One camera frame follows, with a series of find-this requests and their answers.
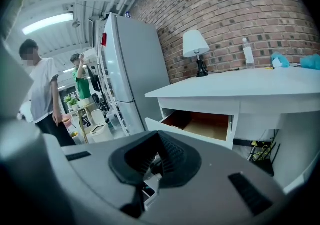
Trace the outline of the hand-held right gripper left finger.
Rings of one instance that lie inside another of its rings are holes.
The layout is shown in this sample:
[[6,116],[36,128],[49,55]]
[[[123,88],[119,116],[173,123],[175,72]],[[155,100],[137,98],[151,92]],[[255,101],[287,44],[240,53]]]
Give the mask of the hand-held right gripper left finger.
[[56,220],[159,220],[157,195],[144,202],[142,193],[118,180],[109,166],[117,149],[155,133],[95,144],[60,147],[44,135],[42,201]]

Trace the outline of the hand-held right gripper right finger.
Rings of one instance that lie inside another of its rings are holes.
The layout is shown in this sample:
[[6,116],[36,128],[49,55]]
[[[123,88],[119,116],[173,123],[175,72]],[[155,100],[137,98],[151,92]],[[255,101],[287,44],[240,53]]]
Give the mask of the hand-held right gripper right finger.
[[[236,152],[177,133],[170,136],[195,148],[202,159],[198,173],[184,186],[160,189],[150,208],[140,217],[148,225],[262,225],[277,213],[286,196],[263,170]],[[272,205],[253,215],[229,179],[241,174]]]

